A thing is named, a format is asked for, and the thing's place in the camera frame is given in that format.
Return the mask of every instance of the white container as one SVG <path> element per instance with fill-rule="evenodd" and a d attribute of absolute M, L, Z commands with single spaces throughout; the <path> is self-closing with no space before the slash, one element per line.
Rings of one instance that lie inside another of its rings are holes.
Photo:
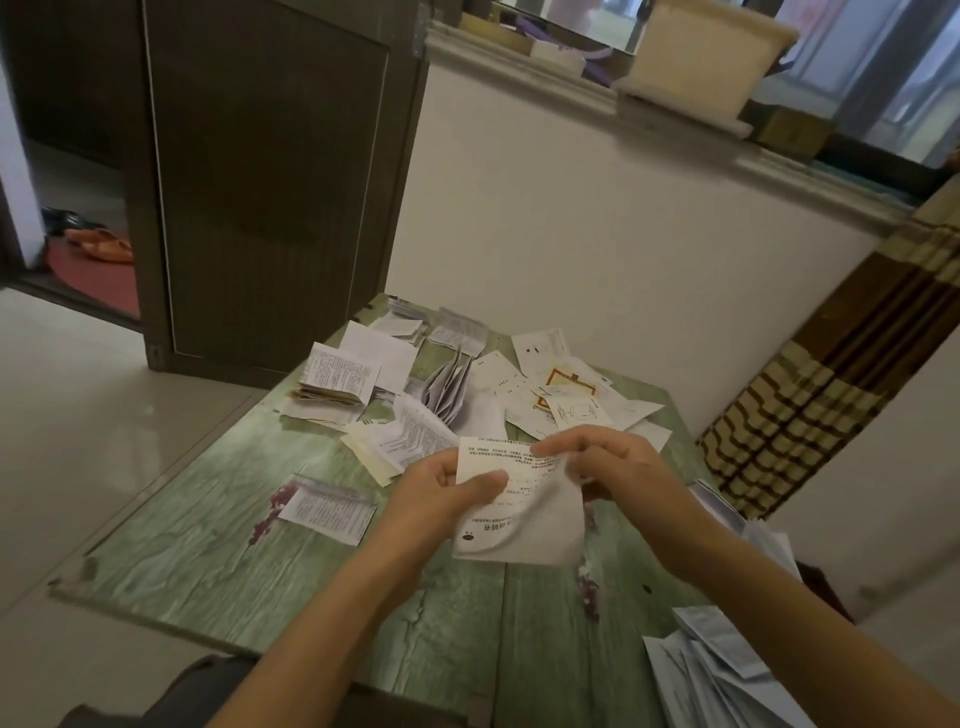
<path fill-rule="evenodd" d="M 717 0 L 656 0 L 630 75 L 617 87 L 734 119 L 799 39 L 796 28 Z"/>

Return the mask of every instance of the table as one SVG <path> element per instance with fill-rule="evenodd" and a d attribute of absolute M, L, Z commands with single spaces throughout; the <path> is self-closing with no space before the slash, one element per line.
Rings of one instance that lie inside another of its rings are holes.
<path fill-rule="evenodd" d="M 369 324 L 386 301 L 377 296 L 356 320 Z M 327 343 L 338 346 L 342 335 Z M 486 352 L 494 349 L 516 364 L 509 335 L 492 332 Z M 451 355 L 425 343 L 412 375 L 425 378 Z M 626 397 L 665 404 L 650 418 L 673 430 L 664 457 L 686 481 L 709 479 L 665 391 L 600 371 Z M 265 651 L 353 552 L 276 521 L 292 495 L 278 490 L 287 476 L 372 494 L 378 514 L 390 495 L 339 433 L 277 415 L 299 374 L 92 548 L 81 576 L 53 595 L 229 652 Z M 389 412 L 374 402 L 368 416 Z M 530 440 L 512 425 L 508 432 Z M 492 710 L 497 726 L 664 726 L 641 637 L 673 631 L 671 607 L 704 602 L 611 503 L 595 503 L 579 568 L 459 561 L 443 547 L 420 590 L 381 627 L 357 679 L 462 716 Z"/>

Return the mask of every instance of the forearm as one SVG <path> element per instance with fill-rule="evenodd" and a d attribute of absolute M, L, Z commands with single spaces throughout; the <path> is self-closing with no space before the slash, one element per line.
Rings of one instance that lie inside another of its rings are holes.
<path fill-rule="evenodd" d="M 695 586 L 818 726 L 960 723 L 960 709 L 749 545 L 724 543 Z"/>
<path fill-rule="evenodd" d="M 327 725 L 386 616 L 391 570 L 358 551 L 290 622 L 209 725 Z"/>

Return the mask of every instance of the slipper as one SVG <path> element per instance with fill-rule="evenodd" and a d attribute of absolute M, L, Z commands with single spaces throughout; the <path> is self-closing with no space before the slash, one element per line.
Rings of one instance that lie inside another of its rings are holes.
<path fill-rule="evenodd" d="M 130 240 L 117 237 L 107 230 L 63 231 L 63 236 L 73 245 L 79 245 L 87 257 L 105 263 L 133 263 Z"/>

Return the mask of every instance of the hand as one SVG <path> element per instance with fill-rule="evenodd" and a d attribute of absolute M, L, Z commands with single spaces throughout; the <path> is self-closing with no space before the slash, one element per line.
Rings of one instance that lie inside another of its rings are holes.
<path fill-rule="evenodd" d="M 584 497 L 612 500 L 643 535 L 664 567 L 695 583 L 703 556 L 731 533 L 673 474 L 646 438 L 607 427 L 582 425 L 533 445 L 543 457 L 572 452 L 567 469 L 590 478 Z"/>
<path fill-rule="evenodd" d="M 448 449 L 411 465 L 394 487 L 364 549 L 399 559 L 398 581 L 411 581 L 453 536 L 468 510 L 491 502 L 507 486 L 504 471 L 477 475 L 460 485 L 454 485 L 456 474 L 457 449 Z"/>

